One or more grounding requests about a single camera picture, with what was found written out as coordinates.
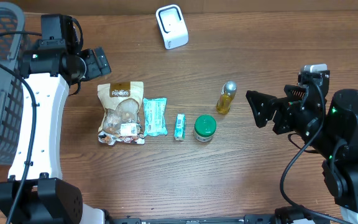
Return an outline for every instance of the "white charging dock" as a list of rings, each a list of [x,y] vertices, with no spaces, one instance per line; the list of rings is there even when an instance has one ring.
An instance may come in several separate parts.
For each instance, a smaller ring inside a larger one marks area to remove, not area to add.
[[[174,49],[187,44],[189,35],[179,6],[172,4],[161,7],[155,16],[166,49]]]

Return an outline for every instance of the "brown label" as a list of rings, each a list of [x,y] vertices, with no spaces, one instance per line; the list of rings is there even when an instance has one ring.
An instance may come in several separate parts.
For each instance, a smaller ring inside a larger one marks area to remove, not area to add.
[[[131,95],[131,83],[111,83],[110,97],[129,97]]]

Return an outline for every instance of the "plastic snack bag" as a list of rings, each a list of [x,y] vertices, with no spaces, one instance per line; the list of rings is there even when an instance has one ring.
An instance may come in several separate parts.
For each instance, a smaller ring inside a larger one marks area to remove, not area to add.
[[[166,98],[143,99],[144,110],[144,136],[158,136],[160,134],[167,135],[168,131],[165,127],[165,107],[167,106]]]
[[[143,82],[98,85],[98,97],[104,108],[99,142],[111,146],[117,141],[144,144],[143,128],[137,115],[142,106],[143,91]]]

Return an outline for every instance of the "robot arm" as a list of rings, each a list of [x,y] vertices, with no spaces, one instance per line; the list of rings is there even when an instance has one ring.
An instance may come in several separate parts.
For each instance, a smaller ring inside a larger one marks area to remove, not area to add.
[[[337,91],[326,115],[319,93],[310,84],[314,82],[325,97],[329,76],[325,64],[307,65],[299,73],[298,86],[285,86],[287,97],[277,99],[256,91],[248,91],[246,97],[259,128],[272,119],[276,134],[295,131],[308,142],[317,133],[311,146],[326,159],[324,182],[345,220],[358,223],[358,90]],[[322,116],[325,122],[318,132]]]
[[[80,29],[80,41],[76,40],[73,23]],[[80,190],[62,181],[60,130],[69,87],[106,75],[111,69],[101,48],[81,51],[82,30],[73,18],[43,15],[41,25],[38,49],[25,51],[19,60],[20,75],[35,93],[37,102],[30,168],[24,180],[33,105],[27,88],[23,88],[19,144],[8,181],[0,183],[0,210],[8,217],[18,186],[24,182],[12,223],[104,224],[105,212],[83,204]]]
[[[27,83],[39,103],[31,157],[32,166],[27,174],[27,180],[38,179],[40,176],[63,179],[60,168],[60,130],[63,107],[68,96],[68,84],[61,75],[51,77],[49,73],[31,74]],[[32,101],[27,89],[23,88],[23,91],[24,107],[20,138],[8,174],[8,179],[15,180],[22,179],[32,121]]]

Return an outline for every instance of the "small box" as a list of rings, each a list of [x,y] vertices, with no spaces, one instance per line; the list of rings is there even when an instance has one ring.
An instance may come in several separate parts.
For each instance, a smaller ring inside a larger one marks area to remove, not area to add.
[[[189,35],[185,19],[179,6],[172,4],[161,7],[155,13],[166,49],[173,49],[187,44]]]
[[[175,123],[175,134],[174,137],[178,141],[185,140],[185,129],[186,129],[186,117],[184,114],[178,114],[177,121]]]

